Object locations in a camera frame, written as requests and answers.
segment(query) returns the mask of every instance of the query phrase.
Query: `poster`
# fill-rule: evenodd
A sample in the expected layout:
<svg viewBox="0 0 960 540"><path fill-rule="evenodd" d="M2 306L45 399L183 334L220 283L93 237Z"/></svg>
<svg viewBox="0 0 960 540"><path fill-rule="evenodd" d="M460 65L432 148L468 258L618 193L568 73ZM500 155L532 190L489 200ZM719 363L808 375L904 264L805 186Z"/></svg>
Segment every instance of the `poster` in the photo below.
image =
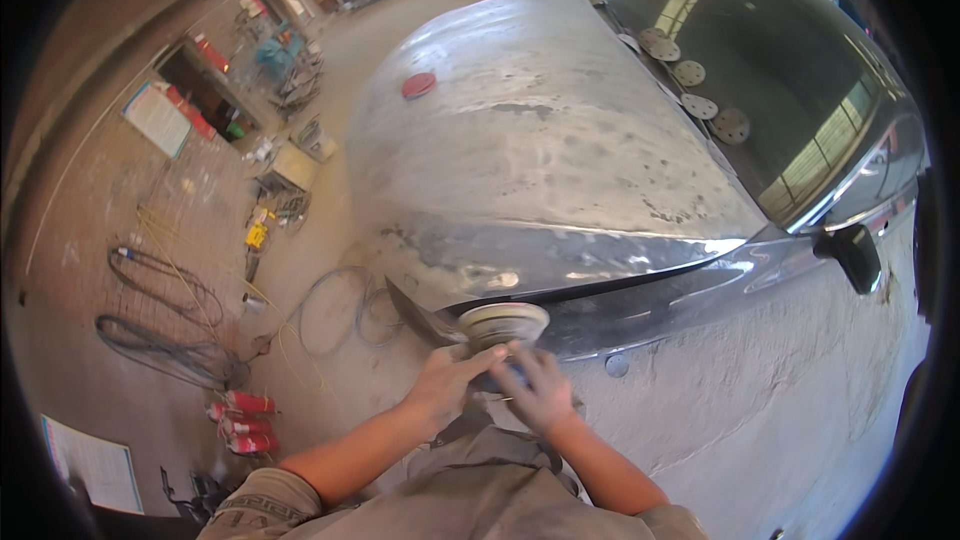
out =
<svg viewBox="0 0 960 540"><path fill-rule="evenodd" d="M40 415L40 421L50 459L64 481L71 477L82 480L90 502L97 507L143 514L128 447L65 426L46 415Z"/></svg>
<svg viewBox="0 0 960 540"><path fill-rule="evenodd" d="M121 113L171 159L180 154L192 127L159 84L150 81L140 86Z"/></svg>

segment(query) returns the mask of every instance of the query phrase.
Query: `windshield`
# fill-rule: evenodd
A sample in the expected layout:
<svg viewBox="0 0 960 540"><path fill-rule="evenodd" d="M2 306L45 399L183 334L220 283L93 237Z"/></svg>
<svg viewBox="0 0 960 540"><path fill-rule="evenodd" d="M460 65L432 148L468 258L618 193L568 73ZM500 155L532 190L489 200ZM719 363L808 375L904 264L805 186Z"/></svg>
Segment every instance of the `windshield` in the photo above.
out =
<svg viewBox="0 0 960 540"><path fill-rule="evenodd" d="M857 151L881 85L825 0L606 0L636 36L658 28L706 71L692 94L746 114L739 145L716 144L779 225L795 219Z"/></svg>

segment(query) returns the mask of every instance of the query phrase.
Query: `side mirror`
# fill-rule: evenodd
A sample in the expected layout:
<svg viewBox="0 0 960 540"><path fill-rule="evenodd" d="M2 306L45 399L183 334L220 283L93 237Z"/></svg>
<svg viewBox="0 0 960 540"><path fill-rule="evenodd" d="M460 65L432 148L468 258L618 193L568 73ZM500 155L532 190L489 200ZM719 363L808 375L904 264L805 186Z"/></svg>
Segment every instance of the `side mirror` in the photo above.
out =
<svg viewBox="0 0 960 540"><path fill-rule="evenodd" d="M813 244L818 259L836 259L857 294L870 294L881 284L881 257L862 223L821 234Z"/></svg>

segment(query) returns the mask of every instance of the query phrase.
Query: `shirt sleeve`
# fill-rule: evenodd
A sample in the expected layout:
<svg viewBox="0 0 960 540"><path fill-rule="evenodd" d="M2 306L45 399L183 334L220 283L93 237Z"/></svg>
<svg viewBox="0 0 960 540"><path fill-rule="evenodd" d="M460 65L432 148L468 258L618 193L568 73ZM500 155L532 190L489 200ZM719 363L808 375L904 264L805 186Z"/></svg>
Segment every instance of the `shirt sleeve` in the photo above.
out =
<svg viewBox="0 0 960 540"><path fill-rule="evenodd" d="M298 475L258 469L220 504L197 540L279 538L321 510L317 492Z"/></svg>
<svg viewBox="0 0 960 540"><path fill-rule="evenodd" d="M647 525L656 540L708 540L696 515L678 504L648 508L635 517Z"/></svg>

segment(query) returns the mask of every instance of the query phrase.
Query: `bare metal hood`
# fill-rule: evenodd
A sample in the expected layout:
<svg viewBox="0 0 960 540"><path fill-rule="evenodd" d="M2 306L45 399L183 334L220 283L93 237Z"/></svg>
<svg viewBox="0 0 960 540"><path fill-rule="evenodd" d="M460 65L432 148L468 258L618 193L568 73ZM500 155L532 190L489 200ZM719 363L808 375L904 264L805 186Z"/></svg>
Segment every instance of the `bare metal hood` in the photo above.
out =
<svg viewBox="0 0 960 540"><path fill-rule="evenodd" d="M437 86L405 99L429 72ZM678 269L766 223L588 0L484 0L416 30L346 139L379 266L421 306Z"/></svg>

